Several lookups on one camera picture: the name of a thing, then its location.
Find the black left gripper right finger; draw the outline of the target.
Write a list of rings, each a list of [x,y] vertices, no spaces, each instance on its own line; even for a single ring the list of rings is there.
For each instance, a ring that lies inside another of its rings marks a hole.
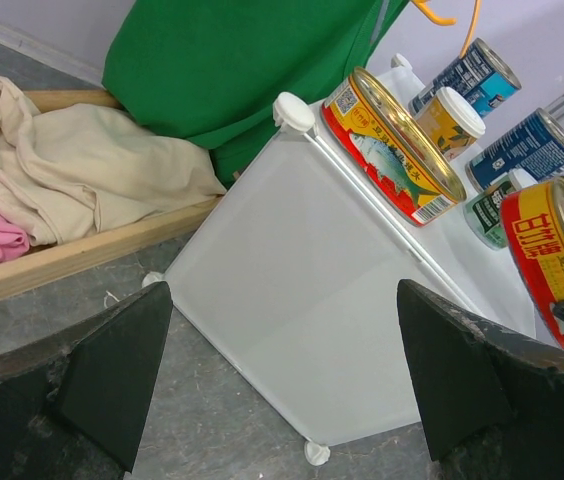
[[[564,350],[403,279],[397,308],[429,455],[444,479],[564,479]]]

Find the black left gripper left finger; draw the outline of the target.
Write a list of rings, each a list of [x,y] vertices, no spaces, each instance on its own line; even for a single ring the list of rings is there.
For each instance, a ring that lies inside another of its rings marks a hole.
[[[153,283],[0,355],[0,479],[121,479],[132,471],[172,314]]]

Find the gold sardine tin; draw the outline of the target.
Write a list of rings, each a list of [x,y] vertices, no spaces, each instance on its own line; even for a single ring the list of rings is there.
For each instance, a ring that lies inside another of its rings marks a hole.
[[[423,227],[467,199],[465,187],[407,110],[362,67],[321,106],[332,135],[401,216]]]
[[[548,332],[564,349],[564,176],[506,196],[500,217],[509,250]]]

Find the green labelled can white lid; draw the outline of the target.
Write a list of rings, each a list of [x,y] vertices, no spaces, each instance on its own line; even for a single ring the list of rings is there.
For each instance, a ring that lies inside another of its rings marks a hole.
[[[492,250],[505,248],[507,239],[501,222],[501,204],[506,196],[536,184],[534,177],[524,169],[502,175],[464,207],[464,218],[471,231]]]

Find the blue labelled open-top can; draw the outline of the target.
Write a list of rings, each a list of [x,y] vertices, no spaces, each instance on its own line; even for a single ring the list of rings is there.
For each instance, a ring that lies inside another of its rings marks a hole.
[[[523,169],[537,182],[564,172],[564,128],[545,109],[538,108],[489,145],[465,167],[477,191],[502,175]]]

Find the yellow labelled can white lid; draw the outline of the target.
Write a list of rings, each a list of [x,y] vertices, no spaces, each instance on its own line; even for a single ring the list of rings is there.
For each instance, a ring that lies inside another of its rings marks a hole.
[[[486,132],[477,111],[446,86],[415,114],[415,120],[447,160],[459,157]]]

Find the blue chicken noodle soup can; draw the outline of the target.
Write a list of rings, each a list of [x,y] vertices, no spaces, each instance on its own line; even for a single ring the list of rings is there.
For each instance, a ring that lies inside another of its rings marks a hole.
[[[482,118],[522,88],[512,69],[481,38],[409,101],[411,114],[418,113],[442,87],[458,92]]]

